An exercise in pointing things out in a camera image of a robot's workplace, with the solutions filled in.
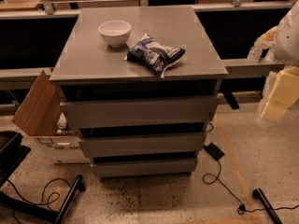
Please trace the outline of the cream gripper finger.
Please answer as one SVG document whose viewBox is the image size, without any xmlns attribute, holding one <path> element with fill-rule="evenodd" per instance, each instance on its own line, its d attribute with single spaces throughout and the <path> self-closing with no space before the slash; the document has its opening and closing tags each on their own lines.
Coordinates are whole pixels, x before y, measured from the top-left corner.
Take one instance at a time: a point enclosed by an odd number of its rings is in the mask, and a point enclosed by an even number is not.
<svg viewBox="0 0 299 224">
<path fill-rule="evenodd" d="M 278 73 L 271 71 L 263 87 L 258 108 L 258 123 L 276 123 L 299 100 L 299 67 L 287 65 Z"/>
</svg>

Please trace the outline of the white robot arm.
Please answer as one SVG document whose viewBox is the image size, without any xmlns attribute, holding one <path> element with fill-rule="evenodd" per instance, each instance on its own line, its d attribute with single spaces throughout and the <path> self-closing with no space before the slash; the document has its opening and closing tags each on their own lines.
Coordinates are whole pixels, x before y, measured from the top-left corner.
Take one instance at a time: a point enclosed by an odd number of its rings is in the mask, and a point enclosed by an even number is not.
<svg viewBox="0 0 299 224">
<path fill-rule="evenodd" d="M 272 49 L 275 58 L 285 64 L 275 77 L 271 91 L 264 96 L 259 120 L 269 125 L 281 119 L 299 100 L 299 1 L 281 19 L 254 42 L 259 49 Z"/>
</svg>

